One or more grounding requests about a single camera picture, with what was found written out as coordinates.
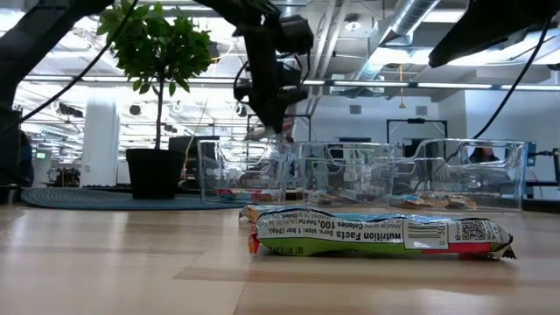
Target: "blue rug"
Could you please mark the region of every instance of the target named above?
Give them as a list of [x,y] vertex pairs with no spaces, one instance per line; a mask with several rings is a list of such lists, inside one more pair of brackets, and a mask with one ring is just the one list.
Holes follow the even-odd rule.
[[23,201],[33,207],[73,210],[210,210],[242,207],[239,204],[203,204],[196,195],[178,194],[173,200],[136,200],[131,193],[81,188],[30,188]]

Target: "tree trunk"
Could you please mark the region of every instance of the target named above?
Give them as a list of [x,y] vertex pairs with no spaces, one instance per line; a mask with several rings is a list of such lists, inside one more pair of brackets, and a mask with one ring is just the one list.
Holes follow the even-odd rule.
[[159,145],[161,143],[161,112],[164,106],[164,83],[165,77],[161,74],[159,76],[159,95],[157,96],[156,150],[159,150]]

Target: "red stripe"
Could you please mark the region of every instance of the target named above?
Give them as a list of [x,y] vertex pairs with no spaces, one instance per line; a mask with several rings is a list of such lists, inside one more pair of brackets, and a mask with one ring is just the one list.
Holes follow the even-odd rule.
[[449,244],[449,249],[423,249],[422,254],[463,254],[463,253],[489,253],[492,243],[459,243]]

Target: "clear plastic bin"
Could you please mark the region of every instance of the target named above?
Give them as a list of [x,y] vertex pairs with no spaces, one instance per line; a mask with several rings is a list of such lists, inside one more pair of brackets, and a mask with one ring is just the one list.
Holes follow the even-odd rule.
[[527,148],[512,141],[424,141],[415,157],[396,160],[391,206],[521,210]]
[[289,149],[280,143],[200,141],[201,201],[283,203]]
[[298,143],[304,203],[387,207],[396,147],[376,143]]

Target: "wooden table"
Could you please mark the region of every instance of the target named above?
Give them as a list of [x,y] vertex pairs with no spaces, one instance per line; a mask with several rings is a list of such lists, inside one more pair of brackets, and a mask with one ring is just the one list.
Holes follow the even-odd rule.
[[0,207],[0,314],[559,314],[560,216],[491,217],[518,261],[251,256],[237,210]]

